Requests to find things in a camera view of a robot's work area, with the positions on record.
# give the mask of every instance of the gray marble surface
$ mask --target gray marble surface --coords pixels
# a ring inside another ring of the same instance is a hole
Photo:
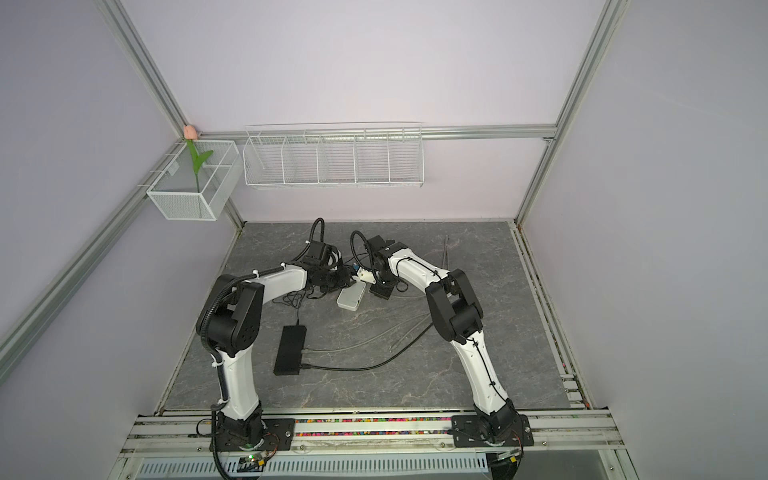
[[[308,223],[248,223],[230,256],[227,272],[249,273],[288,261],[301,251]],[[525,279],[507,223],[328,223],[326,242],[336,245],[346,261],[349,234],[362,231],[401,241],[440,266],[447,238],[448,268],[464,270],[472,282],[485,317],[485,340],[502,385],[520,409],[567,408],[568,399],[545,331]],[[338,293],[304,300],[299,311],[307,327],[306,348],[335,349],[359,343],[415,316],[428,315],[418,290],[395,292],[389,301],[366,292],[356,312],[336,305]],[[381,340],[341,353],[306,354],[303,361],[322,366],[368,366],[389,358],[429,322],[389,351],[419,319]],[[272,408],[296,407],[425,407],[471,408],[472,391],[451,345],[435,330],[391,363],[368,372],[326,372],[304,369],[298,376],[275,376],[273,364],[283,326],[296,322],[288,306],[267,304],[253,348],[253,377],[259,397]],[[215,371],[199,338],[194,337],[166,409],[205,409],[219,398]]]

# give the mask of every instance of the white mesh box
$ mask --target white mesh box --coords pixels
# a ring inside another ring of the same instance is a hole
[[[424,184],[420,128],[250,134],[245,182],[254,188]]]
[[[174,155],[147,191],[168,220],[216,220],[243,174],[243,163],[235,142],[200,140],[194,144],[200,154],[213,151],[198,172],[200,191],[186,145]]]

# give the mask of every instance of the black cable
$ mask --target black cable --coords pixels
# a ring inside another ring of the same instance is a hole
[[[325,242],[326,241],[326,221],[323,220],[322,217],[317,217],[317,219],[312,223],[312,228],[310,229],[310,240],[315,240],[315,227],[317,227],[317,224],[320,224],[320,241]]]
[[[367,256],[368,256],[367,253],[364,253],[363,255],[361,255],[361,257],[367,257]],[[346,262],[344,262],[344,265],[349,265],[349,262],[354,262],[354,261],[356,261],[356,259],[355,259],[355,257],[352,257],[349,260],[347,260]]]
[[[366,253],[368,253],[368,263],[370,265],[371,273],[373,274],[373,279],[380,283],[382,286],[389,286],[390,283],[384,283],[384,280],[382,280],[379,277],[379,274],[376,272],[376,266],[373,264],[373,247],[371,246],[371,243],[368,241],[365,235],[362,234],[360,230],[355,230],[349,235],[349,249],[352,251],[352,257],[355,259],[358,265],[362,266],[362,262],[360,261],[360,258],[357,256],[357,252],[355,251],[355,235],[360,237],[362,240],[363,246],[366,248]],[[397,289],[398,292],[403,293],[408,289],[408,282],[400,278],[400,275],[395,274],[396,282],[395,286],[397,286],[399,283],[404,283],[406,285],[406,288],[404,290]]]
[[[294,309],[296,309],[296,325],[299,325],[299,308],[301,308],[301,303],[304,301],[305,298],[312,298],[307,296],[308,290],[297,290],[295,292],[288,292],[285,295],[278,299],[272,299],[272,303],[276,303],[277,305],[285,305],[290,306]]]
[[[223,406],[230,399],[230,390],[227,388],[227,378],[224,376],[223,359],[217,360],[216,365],[216,377],[219,379],[219,390],[221,390],[221,399],[224,401]]]
[[[402,350],[397,352],[395,355],[389,357],[388,359],[384,360],[383,362],[377,363],[376,365],[373,365],[373,366],[364,366],[364,367],[359,367],[359,368],[341,368],[341,367],[331,367],[331,366],[318,366],[318,365],[312,365],[310,363],[302,363],[301,364],[301,368],[304,368],[304,369],[317,369],[317,370],[329,370],[331,372],[364,372],[366,370],[378,369],[380,366],[384,366],[387,363],[393,361],[394,359],[396,359],[397,357],[402,355],[402,353],[405,352],[407,349],[411,348],[411,346],[414,343],[418,342],[419,339],[422,338],[424,336],[424,334],[427,333],[427,331],[429,331],[429,329],[432,328],[433,325],[434,325],[433,323],[430,323],[429,325],[427,325],[427,327],[424,330],[422,330],[422,332],[419,335],[417,335],[416,338],[411,340],[411,343],[409,343],[408,345],[404,346],[402,348]]]
[[[501,393],[498,392],[496,389],[496,382],[493,381],[493,378],[491,377],[491,372],[488,370],[488,366],[485,364],[485,359],[482,358],[482,353],[480,352],[480,347],[478,347],[478,343],[472,339],[472,345],[475,347],[475,350],[478,351],[478,356],[480,357],[480,360],[482,361],[482,366],[485,369],[485,374],[488,375],[488,381],[491,382],[491,387],[493,387],[493,391],[496,392],[496,395],[502,400],[504,400],[504,396],[502,396]]]
[[[303,257],[307,250],[310,249],[310,241],[315,240],[315,228],[317,227],[317,224],[320,224],[320,241],[324,242],[326,239],[326,221],[322,219],[322,217],[317,217],[317,219],[312,223],[312,228],[310,229],[310,239],[306,242],[306,245],[304,245],[304,249],[299,252],[298,255],[296,255],[291,261],[295,262],[299,258]]]
[[[496,395],[498,395],[498,397],[499,397],[500,399],[502,399],[502,400],[505,400],[505,399],[504,399],[504,397],[502,396],[502,394],[501,394],[501,393],[499,393],[499,392],[498,392],[498,390],[496,389],[496,382],[494,382],[494,381],[493,381],[493,378],[491,377],[491,372],[490,372],[490,370],[488,370],[488,365],[486,365],[486,364],[485,364],[485,359],[484,359],[484,358],[483,358],[483,356],[482,356],[482,352],[480,352],[480,347],[478,347],[478,343],[477,343],[477,341],[475,341],[475,340],[473,339],[473,340],[472,340],[472,345],[475,347],[475,350],[477,350],[477,351],[478,351],[478,356],[480,357],[480,360],[482,361],[482,366],[483,366],[483,368],[485,369],[485,374],[488,376],[488,381],[491,383],[491,387],[493,388],[493,391],[494,391],[494,392],[496,392]],[[515,436],[515,438],[518,440],[518,444],[520,445],[520,460],[518,460],[518,461],[516,462],[516,463],[518,463],[518,466],[520,466],[520,465],[519,465],[519,462],[521,462],[521,461],[522,461],[522,459],[523,459],[523,441],[520,439],[520,437],[518,436],[518,434],[517,434],[517,433],[515,433],[515,431],[514,431],[514,430],[512,430],[512,435],[514,435],[514,436]]]
[[[214,453],[214,465],[216,466],[217,472],[219,472],[219,475],[221,475],[221,478],[224,480],[235,480],[234,478],[230,477],[230,474],[227,473],[226,470],[224,470],[224,466],[221,465],[221,459],[219,458],[219,452],[216,448],[216,410],[210,411],[210,449]]]
[[[324,297],[326,294],[328,294],[328,293],[331,293],[331,292],[333,292],[333,291],[335,291],[335,290],[337,290],[337,289],[334,289],[334,290],[328,290],[327,292],[323,292],[323,293],[321,293],[319,296],[309,296],[309,295],[307,295],[307,296],[306,296],[306,298],[308,298],[308,299],[310,299],[310,300],[320,300],[320,299],[321,299],[321,298],[323,298],[323,297]]]
[[[199,436],[201,436],[201,437],[210,437],[210,434],[207,434],[207,433],[200,433],[200,424],[201,424],[202,422],[205,422],[206,420],[208,420],[208,419],[200,419],[200,421],[199,421],[199,422],[197,422],[197,425],[195,425],[195,427],[194,427],[194,431],[195,431],[195,433],[197,433],[197,434],[198,434]]]
[[[424,263],[421,263],[421,262],[419,262],[417,259],[415,259],[415,258],[413,258],[413,257],[403,257],[403,258],[401,258],[400,260],[397,260],[397,263],[395,263],[395,275],[396,275],[398,278],[400,278],[400,269],[399,269],[399,267],[400,267],[400,262],[402,262],[403,260],[411,260],[412,262],[416,262],[416,263],[418,263],[419,265],[421,265],[421,266],[423,266],[424,268],[426,268],[427,270],[429,270],[430,272],[432,272],[432,275],[434,275],[434,276],[438,277],[438,279],[440,278],[440,276],[437,274],[437,270],[430,270],[428,266],[426,266]]]
[[[514,462],[512,461],[513,458],[514,456],[505,458],[503,460],[489,462],[488,466],[491,467],[491,475],[493,478],[504,478],[505,480],[512,480],[520,469],[522,455],[520,459],[515,460]],[[503,468],[505,465],[507,468],[503,471],[500,471],[501,468]]]

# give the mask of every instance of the metal grille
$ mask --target metal grille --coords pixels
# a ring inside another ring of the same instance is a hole
[[[212,150],[195,181],[187,148],[176,154],[147,195],[169,220],[216,220],[243,171],[233,141],[195,141],[198,152]]]
[[[248,137],[243,165],[246,184],[255,188],[424,184],[419,127],[376,133],[260,132]]]
[[[327,478],[362,475],[486,473],[485,454],[474,452],[404,455],[311,455],[277,456],[268,461],[263,473],[238,472],[238,458],[224,458],[223,466],[234,477],[316,476]],[[143,478],[218,478],[210,456],[196,458],[147,458],[139,469]]]

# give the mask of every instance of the cable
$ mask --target cable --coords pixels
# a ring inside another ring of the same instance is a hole
[[[364,253],[363,255],[361,255],[361,257],[367,257],[367,256],[368,256],[367,253]],[[354,261],[356,261],[356,259],[355,259],[355,257],[352,257],[349,260],[347,260],[346,262],[344,262],[344,265],[349,265],[349,262],[354,262]]]
[[[523,462],[523,457],[525,456],[525,451],[523,449],[523,442],[520,440],[520,437],[517,433],[515,433],[514,430],[512,430],[512,435],[515,436],[515,438],[518,440],[518,444],[520,445],[520,458],[514,459],[517,455],[512,455],[511,457],[504,458],[503,460],[495,460],[493,462],[489,462],[488,466],[492,468],[498,468],[502,467],[504,465],[507,465],[507,469],[504,472],[504,475],[502,478],[513,478],[515,477],[515,474],[517,474],[518,470],[520,469],[520,464]]]
[[[400,345],[400,343],[401,343],[403,340],[405,340],[405,339],[408,337],[408,335],[410,335],[410,334],[413,332],[413,330],[415,330],[415,329],[419,328],[419,327],[420,327],[420,326],[421,326],[421,325],[424,323],[424,321],[425,321],[425,320],[427,320],[427,319],[428,319],[428,318],[429,318],[431,315],[432,315],[431,313],[427,313],[427,314],[425,314],[425,315],[424,315],[424,317],[423,317],[421,320],[419,320],[418,322],[416,322],[416,324],[415,324],[414,326],[412,326],[412,327],[411,327],[411,329],[410,329],[409,331],[407,331],[405,335],[403,335],[403,336],[401,336],[400,338],[398,338],[398,339],[397,339],[397,341],[396,341],[396,342],[394,342],[394,343],[393,343],[393,344],[392,344],[392,345],[389,347],[389,351],[390,351],[390,352],[392,352],[394,349],[396,349],[396,348],[397,348],[397,346],[398,346],[398,345]]]
[[[221,459],[219,458],[219,452],[216,448],[216,430],[217,430],[217,424],[216,424],[216,410],[210,411],[210,449],[214,453],[214,465],[216,466],[217,472],[219,472],[219,475],[221,475],[221,478],[224,480],[235,480],[234,478],[230,477],[230,475],[227,473],[226,470],[224,470],[224,466],[221,465]]]
[[[301,250],[301,252],[296,255],[291,261],[295,262],[299,258],[303,257],[307,250],[310,249],[310,242],[312,240],[315,240],[315,227],[317,227],[317,224],[320,224],[320,241],[325,242],[326,239],[326,221],[323,220],[322,217],[317,217],[317,219],[312,223],[312,228],[310,229],[310,239],[307,240],[306,245],[304,245],[304,249]]]
[[[403,260],[411,260],[412,262],[416,262],[419,265],[421,265],[424,268],[426,268],[428,271],[432,272],[432,275],[438,277],[438,279],[440,278],[440,276],[437,273],[437,270],[430,270],[428,266],[426,266],[424,263],[419,262],[417,259],[415,259],[413,257],[403,257],[400,260],[397,260],[397,263],[395,263],[395,275],[398,278],[400,278],[400,262],[402,262]]]
[[[380,283],[382,286],[390,286],[391,283],[384,283],[384,280],[379,277],[379,274],[376,270],[376,266],[373,264],[373,247],[371,246],[371,243],[368,241],[365,235],[362,234],[360,230],[354,230],[349,235],[349,249],[352,251],[352,257],[355,259],[358,265],[362,266],[362,262],[360,261],[360,258],[357,256],[357,251],[355,250],[355,235],[360,237],[362,240],[363,246],[366,248],[366,253],[368,253],[368,264],[370,265],[371,273],[373,274],[373,279]],[[406,288],[404,290],[397,289],[400,293],[405,292],[408,289],[408,282],[400,278],[400,275],[395,275],[396,277],[396,283],[395,286],[398,285],[398,283],[404,283],[406,285]]]
[[[415,298],[424,298],[424,295],[390,295],[389,298],[404,298],[406,300],[410,300]]]
[[[427,331],[429,331],[429,329],[432,328],[432,325],[434,325],[434,324],[430,323],[429,325],[427,325],[427,327],[424,330],[422,330],[422,332],[419,335],[417,335],[416,338],[411,340],[411,343],[409,343],[408,345],[404,346],[402,348],[402,350],[397,352],[395,355],[389,357],[388,359],[386,359],[383,362],[378,363],[376,365],[364,366],[364,367],[360,367],[360,368],[340,368],[340,367],[330,367],[330,366],[318,366],[318,365],[312,365],[310,363],[302,363],[301,367],[305,368],[305,369],[329,370],[331,372],[364,372],[366,370],[378,369],[380,366],[384,366],[387,363],[393,361],[394,359],[396,359],[397,357],[402,355],[403,352],[405,352],[407,349],[411,348],[411,346],[414,343],[418,342],[419,339],[422,338],[424,336],[424,334],[427,333]]]
[[[296,290],[295,292],[288,292],[285,295],[283,295],[280,298],[280,300],[273,298],[272,303],[295,308],[296,309],[296,325],[299,325],[299,308],[301,308],[301,303],[304,301],[304,298],[307,296],[307,293],[308,293],[308,290]]]
[[[424,315],[417,315],[417,316],[412,316],[411,318],[409,318],[409,319],[407,319],[407,320],[403,320],[402,322],[400,322],[400,323],[397,323],[396,325],[394,325],[394,326],[391,326],[391,327],[389,327],[388,329],[384,330],[384,331],[383,331],[383,332],[381,332],[380,334],[378,334],[378,335],[376,335],[376,336],[373,336],[373,337],[371,337],[371,338],[369,338],[369,339],[367,339],[367,340],[363,340],[362,342],[360,342],[360,343],[357,343],[356,345],[352,345],[352,346],[345,346],[345,347],[343,347],[343,348],[340,348],[340,349],[329,349],[329,350],[321,350],[321,349],[303,349],[301,352],[302,352],[302,353],[339,353],[339,352],[345,352],[345,351],[347,351],[347,350],[351,350],[351,349],[356,349],[357,347],[360,347],[360,346],[364,346],[364,345],[368,345],[368,344],[369,344],[369,343],[371,343],[372,341],[374,341],[374,340],[377,340],[377,339],[379,339],[379,338],[383,337],[384,335],[386,335],[386,334],[387,334],[387,333],[389,333],[389,332],[392,332],[394,329],[397,329],[398,327],[400,327],[400,326],[403,326],[403,325],[405,325],[406,323],[408,323],[408,322],[411,322],[411,321],[413,321],[414,319],[417,319],[417,318],[420,318],[420,317],[423,317],[423,316],[424,316]]]
[[[478,347],[478,343],[477,343],[477,341],[475,339],[472,339],[472,345],[475,347],[475,350],[478,351],[478,356],[480,357],[480,360],[482,361],[482,366],[485,369],[485,374],[488,375],[488,381],[491,382],[491,387],[493,387],[493,391],[496,392],[496,395],[498,395],[498,397],[500,399],[504,400],[504,396],[501,393],[499,393],[498,390],[496,389],[496,382],[494,382],[493,381],[493,377],[491,377],[491,372],[488,370],[488,366],[485,364],[485,359],[482,358],[482,353],[480,352],[480,347]]]
[[[448,235],[445,235],[445,239],[442,242],[442,263],[440,268],[448,269]]]
[[[208,420],[208,422],[210,422],[210,420],[209,420],[209,419],[201,419],[201,420],[200,420],[200,421],[197,423],[197,425],[195,425],[195,427],[194,427],[194,431],[195,431],[195,433],[197,433],[197,434],[198,434],[199,436],[201,436],[201,437],[210,437],[210,433],[200,433],[200,424],[201,424],[202,422],[205,422],[206,420]]]

